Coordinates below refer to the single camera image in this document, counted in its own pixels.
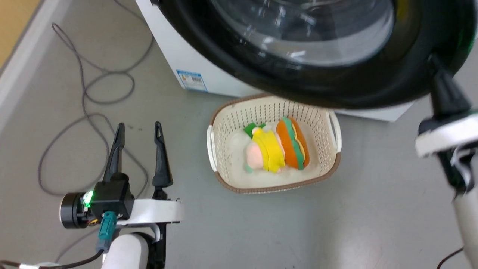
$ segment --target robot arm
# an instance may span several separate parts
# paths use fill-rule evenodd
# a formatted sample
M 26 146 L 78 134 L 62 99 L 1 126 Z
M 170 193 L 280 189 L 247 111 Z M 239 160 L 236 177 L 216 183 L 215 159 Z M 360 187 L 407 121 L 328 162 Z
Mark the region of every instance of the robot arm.
M 428 61 L 434 116 L 424 120 L 415 141 L 418 156 L 436 155 L 450 186 L 463 250 L 472 268 L 478 269 L 478 190 L 471 160 L 478 151 L 478 112 L 439 61 Z
M 97 183 L 93 191 L 67 194 L 62 202 L 60 219 L 65 228 L 86 228 L 92 219 L 102 222 L 106 212 L 114 212 L 117 216 L 111 246 L 101 249 L 104 249 L 104 269 L 164 268 L 166 226 L 184 219 L 182 204 L 169 200 L 163 190 L 173 184 L 173 179 L 159 122 L 155 124 L 154 141 L 156 171 L 151 199 L 135 199 L 129 189 L 128 176 L 121 172 L 121 150 L 125 142 L 124 124 L 120 123 L 103 181 Z M 151 228 L 154 236 L 143 233 L 118 236 L 120 229 L 137 227 Z

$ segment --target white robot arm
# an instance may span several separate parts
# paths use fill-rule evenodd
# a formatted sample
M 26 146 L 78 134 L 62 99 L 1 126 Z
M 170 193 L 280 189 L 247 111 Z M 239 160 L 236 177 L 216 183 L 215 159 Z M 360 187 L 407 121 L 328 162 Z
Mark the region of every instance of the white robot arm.
M 415 148 L 419 157 L 435 155 L 456 190 L 453 200 L 465 252 L 478 269 L 478 190 L 471 160 L 478 152 L 478 111 L 462 94 L 437 57 L 428 61 L 434 116 L 419 127 Z
M 152 244 L 166 242 L 165 233 L 158 223 L 177 223 L 184 219 L 179 201 L 140 199 L 134 203 L 131 217 L 118 221 L 117 228 L 149 227 L 154 238 L 147 234 L 132 233 L 117 237 L 107 254 L 103 255 L 102 269 L 145 269 L 155 251 Z

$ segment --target basket handle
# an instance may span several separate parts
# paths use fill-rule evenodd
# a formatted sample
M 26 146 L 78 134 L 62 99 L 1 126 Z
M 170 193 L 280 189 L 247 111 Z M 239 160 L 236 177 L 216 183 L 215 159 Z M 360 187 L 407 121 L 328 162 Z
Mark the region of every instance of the basket handle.
M 342 132 L 340 131 L 340 124 L 338 123 L 337 116 L 333 111 L 328 111 L 326 116 L 329 124 L 330 135 L 334 139 L 334 147 L 337 152 L 340 152 L 342 150 Z
M 207 128 L 206 134 L 207 154 L 209 155 L 209 162 L 214 172 L 217 172 L 216 164 L 216 145 L 214 143 L 214 133 L 212 132 L 212 125 Z

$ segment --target plush toy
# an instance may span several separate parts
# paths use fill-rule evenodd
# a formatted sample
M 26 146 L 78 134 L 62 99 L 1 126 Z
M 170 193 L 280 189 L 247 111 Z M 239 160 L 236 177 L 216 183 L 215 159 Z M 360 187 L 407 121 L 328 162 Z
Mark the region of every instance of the plush toy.
M 285 165 L 303 170 L 309 164 L 307 143 L 293 118 L 283 117 L 276 132 L 264 131 L 255 124 L 248 127 L 252 135 L 252 142 L 246 148 L 248 172 L 262 168 L 280 173 Z

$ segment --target white basket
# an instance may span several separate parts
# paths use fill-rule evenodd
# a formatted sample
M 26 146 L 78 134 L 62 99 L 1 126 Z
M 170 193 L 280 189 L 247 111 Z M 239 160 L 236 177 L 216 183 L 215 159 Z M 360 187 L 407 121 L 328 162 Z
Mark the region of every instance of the white basket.
M 282 173 L 245 168 L 245 148 L 251 142 L 243 128 L 254 122 L 275 130 L 289 116 L 298 123 L 309 148 L 310 163 L 304 170 L 285 167 Z M 207 152 L 219 182 L 240 193 L 285 191 L 330 177 L 340 163 L 342 135 L 332 110 L 292 102 L 276 96 L 255 95 L 220 107 L 207 129 Z

